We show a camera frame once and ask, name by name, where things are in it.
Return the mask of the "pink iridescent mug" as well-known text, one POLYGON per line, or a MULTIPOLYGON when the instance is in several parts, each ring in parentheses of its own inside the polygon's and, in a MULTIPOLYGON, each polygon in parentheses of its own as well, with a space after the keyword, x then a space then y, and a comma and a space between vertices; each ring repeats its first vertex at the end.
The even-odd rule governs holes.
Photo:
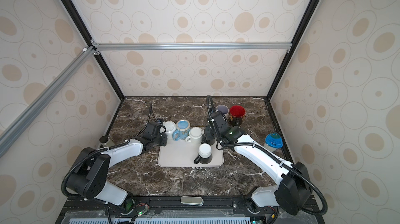
POLYGON ((220 111, 227 119, 229 118, 229 108, 226 105, 218 105, 217 111, 220 111))

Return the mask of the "white ribbed mug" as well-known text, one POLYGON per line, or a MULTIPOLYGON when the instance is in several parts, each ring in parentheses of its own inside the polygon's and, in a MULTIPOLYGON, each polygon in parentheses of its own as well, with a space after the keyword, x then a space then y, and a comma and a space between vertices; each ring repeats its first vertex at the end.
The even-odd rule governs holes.
POLYGON ((176 124, 173 121, 165 121, 163 126, 166 128, 167 140, 173 140, 173 133, 176 131, 176 124))

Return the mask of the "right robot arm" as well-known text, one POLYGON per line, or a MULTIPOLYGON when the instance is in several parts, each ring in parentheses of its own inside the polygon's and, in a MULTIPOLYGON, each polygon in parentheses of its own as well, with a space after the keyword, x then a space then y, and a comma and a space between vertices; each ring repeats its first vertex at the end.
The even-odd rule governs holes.
POLYGON ((278 157, 254 141, 239 127, 230 127, 220 112, 211 113, 207 121, 213 137, 222 147, 229 148, 257 165, 275 182, 275 186, 254 188, 243 202, 249 212, 258 213, 266 206, 279 206, 297 215, 312 193, 307 168, 278 157))

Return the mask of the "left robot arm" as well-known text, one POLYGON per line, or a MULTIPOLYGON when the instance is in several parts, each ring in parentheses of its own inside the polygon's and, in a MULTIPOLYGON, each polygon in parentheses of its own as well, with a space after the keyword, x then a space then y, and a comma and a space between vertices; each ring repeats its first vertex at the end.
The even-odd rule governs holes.
POLYGON ((147 123, 138 136, 121 144, 99 150, 90 147, 83 149, 61 183, 63 195, 68 198, 95 199, 129 212, 133 209, 133 196, 107 182, 109 168, 145 154, 154 147, 166 146, 167 139, 166 127, 156 121, 147 123))

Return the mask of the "black skull mug red inside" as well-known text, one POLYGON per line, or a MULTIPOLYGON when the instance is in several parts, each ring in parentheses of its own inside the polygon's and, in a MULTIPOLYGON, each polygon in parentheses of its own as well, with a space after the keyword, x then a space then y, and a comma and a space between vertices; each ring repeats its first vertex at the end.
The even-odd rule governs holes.
POLYGON ((229 109, 228 123, 235 127, 241 126, 246 115, 246 110, 240 105, 234 105, 229 109))

